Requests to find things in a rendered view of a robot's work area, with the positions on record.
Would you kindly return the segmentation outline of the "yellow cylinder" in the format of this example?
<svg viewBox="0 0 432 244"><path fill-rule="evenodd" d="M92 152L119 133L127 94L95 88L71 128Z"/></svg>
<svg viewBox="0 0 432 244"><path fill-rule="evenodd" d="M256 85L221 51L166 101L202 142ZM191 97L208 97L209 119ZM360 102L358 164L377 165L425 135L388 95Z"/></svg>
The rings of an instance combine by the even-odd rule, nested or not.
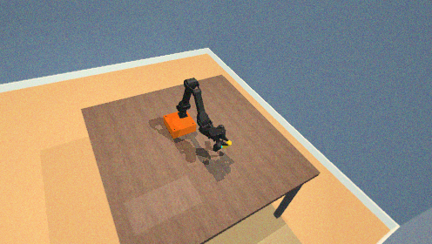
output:
<svg viewBox="0 0 432 244"><path fill-rule="evenodd" d="M228 146L222 146L224 149L226 149L227 147L229 147L232 144L232 142L230 140L228 140L226 143L228 144Z"/></svg>

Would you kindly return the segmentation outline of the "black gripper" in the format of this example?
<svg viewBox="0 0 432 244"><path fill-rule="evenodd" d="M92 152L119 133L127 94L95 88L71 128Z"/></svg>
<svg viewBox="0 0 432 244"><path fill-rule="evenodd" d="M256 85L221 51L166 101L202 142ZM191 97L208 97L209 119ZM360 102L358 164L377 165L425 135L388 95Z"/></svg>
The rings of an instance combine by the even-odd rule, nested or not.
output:
<svg viewBox="0 0 432 244"><path fill-rule="evenodd" d="M228 138L226 136L220 137L223 140L217 139L214 136L209 136L209 139L213 139L213 141L216 141L216 144L213 145L213 150L217 152L221 149L221 146L228 146L227 143L225 143L223 140L228 141Z"/></svg>

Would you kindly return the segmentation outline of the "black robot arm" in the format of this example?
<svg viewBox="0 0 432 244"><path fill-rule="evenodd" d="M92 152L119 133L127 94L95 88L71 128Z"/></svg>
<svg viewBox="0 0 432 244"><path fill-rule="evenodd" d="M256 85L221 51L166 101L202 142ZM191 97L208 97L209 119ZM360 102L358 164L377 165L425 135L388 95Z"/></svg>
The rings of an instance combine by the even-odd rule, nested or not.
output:
<svg viewBox="0 0 432 244"><path fill-rule="evenodd" d="M198 87L198 89L195 89L196 86ZM198 80L195 78L185 79L184 87L185 87L185 91L184 91L183 98L179 102L179 105L176 105L176 108L179 111L178 112L179 118L182 119L188 117L188 115L186 114L186 110L190 109L191 107L189 100L191 95L193 95L197 112L198 112L197 124L199 125L199 132L201 132L207 137L214 136L217 139L226 136L225 127L219 125L219 128L217 130L217 128L213 126L213 122L209 119L208 114L205 112Z"/></svg>

